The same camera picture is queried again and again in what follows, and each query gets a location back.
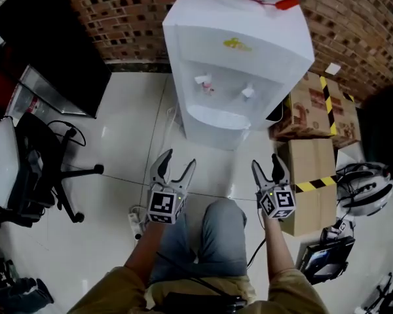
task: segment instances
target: knee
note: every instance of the knee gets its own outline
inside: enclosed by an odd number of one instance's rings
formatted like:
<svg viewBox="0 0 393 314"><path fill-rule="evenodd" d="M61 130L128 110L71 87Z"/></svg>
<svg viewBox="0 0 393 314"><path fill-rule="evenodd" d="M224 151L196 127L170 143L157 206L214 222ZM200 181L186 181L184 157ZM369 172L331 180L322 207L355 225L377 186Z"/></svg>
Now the knee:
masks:
<svg viewBox="0 0 393 314"><path fill-rule="evenodd" d="M236 213L241 215L243 211L237 206L236 202L232 199L219 199L213 202L208 208L207 213L214 213L218 216L230 215L231 213Z"/></svg>

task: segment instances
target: white tile floor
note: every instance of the white tile floor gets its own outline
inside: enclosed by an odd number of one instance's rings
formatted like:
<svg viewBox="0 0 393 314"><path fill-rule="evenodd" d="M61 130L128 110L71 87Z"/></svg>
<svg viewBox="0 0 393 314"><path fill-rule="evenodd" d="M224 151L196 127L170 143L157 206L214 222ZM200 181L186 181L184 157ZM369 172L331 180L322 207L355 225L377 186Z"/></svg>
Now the white tile floor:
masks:
<svg viewBox="0 0 393 314"><path fill-rule="evenodd" d="M96 163L105 166L103 175L65 182L72 204L85 214L84 222L72 224L64 211L53 207L31 229L4 224L0 230L0 246L20 274L42 278L54 296L56 303L44 313L65 313L131 253L134 240L127 214L131 206L146 204L149 166L163 140L166 111L174 103L170 75L114 73L96 120L64 117L83 131L88 143L84 148L73 147L66 162L80 168ZM256 159L265 173L271 172L272 143L267 132L251 133L236 152L228 152L188 142L174 123L165 141L165 148L169 147L174 150L173 179L193 158L197 160L187 205L187 213L193 215L191 228L198 228L204 208L217 197L234 198L248 217L250 257L263 238L250 164ZM316 235L294 238L284 234L294 260L300 244ZM380 213L357 218L355 236L348 271L316 286L330 313L352 313L380 277L393 269L393 197ZM265 248L257 255L249 276L259 299L266 299Z"/></svg>

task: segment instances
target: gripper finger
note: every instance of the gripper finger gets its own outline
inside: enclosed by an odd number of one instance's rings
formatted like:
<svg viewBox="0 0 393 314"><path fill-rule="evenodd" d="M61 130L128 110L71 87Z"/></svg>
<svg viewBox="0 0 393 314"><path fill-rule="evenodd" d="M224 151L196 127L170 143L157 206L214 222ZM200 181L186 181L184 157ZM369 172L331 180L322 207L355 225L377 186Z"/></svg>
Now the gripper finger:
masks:
<svg viewBox="0 0 393 314"><path fill-rule="evenodd" d="M276 154L272 154L272 163L274 168L272 169L272 179L275 184L289 184L290 183L290 171L284 161Z"/></svg>
<svg viewBox="0 0 393 314"><path fill-rule="evenodd" d="M256 186L259 190L268 188L271 185L271 181L266 178L261 166L255 160L252 161L252 172Z"/></svg>
<svg viewBox="0 0 393 314"><path fill-rule="evenodd" d="M164 175L168 168L170 159L172 158L173 149L169 149L156 159L156 162L150 168L150 180L156 183L164 183Z"/></svg>
<svg viewBox="0 0 393 314"><path fill-rule="evenodd" d="M188 164L180 179L176 181L170 181L170 186L179 192L186 192L188 190L189 184L191 183L191 179L196 167L197 161L194 159Z"/></svg>

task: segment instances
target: cardboard box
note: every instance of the cardboard box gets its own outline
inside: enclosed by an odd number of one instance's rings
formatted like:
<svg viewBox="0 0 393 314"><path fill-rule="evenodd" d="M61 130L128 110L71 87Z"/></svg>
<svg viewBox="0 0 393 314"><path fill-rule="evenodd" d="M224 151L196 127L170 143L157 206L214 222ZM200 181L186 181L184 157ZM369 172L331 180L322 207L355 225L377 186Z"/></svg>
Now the cardboard box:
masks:
<svg viewBox="0 0 393 314"><path fill-rule="evenodd" d="M331 98L336 134L332 135L335 148L343 148L361 141L360 123L354 98L340 91L337 82L325 78Z"/></svg>
<svg viewBox="0 0 393 314"><path fill-rule="evenodd" d="M326 103L320 76L308 72L284 101L282 120L270 128L272 139L288 141L331 137L336 148L360 141L360 125L353 98L342 93L336 82L324 80L330 101ZM327 108L329 104L335 122L332 130Z"/></svg>
<svg viewBox="0 0 393 314"><path fill-rule="evenodd" d="M291 140L278 149L278 154L291 172L291 183L299 184L303 191L295 187L295 212L281 223L282 230L300 236L335 224L336 184L335 177L330 178L336 174L332 141Z"/></svg>

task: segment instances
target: leg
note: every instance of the leg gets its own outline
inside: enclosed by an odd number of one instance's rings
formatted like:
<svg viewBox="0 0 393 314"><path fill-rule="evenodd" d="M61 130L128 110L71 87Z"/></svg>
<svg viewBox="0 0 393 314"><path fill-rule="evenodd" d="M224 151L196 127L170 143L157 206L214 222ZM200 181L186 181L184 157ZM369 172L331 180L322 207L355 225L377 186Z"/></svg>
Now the leg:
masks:
<svg viewBox="0 0 393 314"><path fill-rule="evenodd" d="M196 255L189 246L185 213L182 213L174 225L167 226L164 230L159 253L180 266L193 263ZM177 267L158 256L151 272L150 284L158 281L178 280L183 277L184 274Z"/></svg>
<svg viewBox="0 0 393 314"><path fill-rule="evenodd" d="M103 165L95 165L91 170L66 171L61 173L61 178L81 177L83 175L101 175L103 173Z"/></svg>
<svg viewBox="0 0 393 314"><path fill-rule="evenodd" d="M64 206L64 209L67 212L72 223L82 222L84 220L84 215L82 213L74 214L67 199L62 183L55 183L54 188L58 197L58 208L61 209L61 206Z"/></svg>
<svg viewBox="0 0 393 314"><path fill-rule="evenodd" d="M217 200L207 208L198 254L200 275L238 277L247 274L245 225L246 216L234 200Z"/></svg>

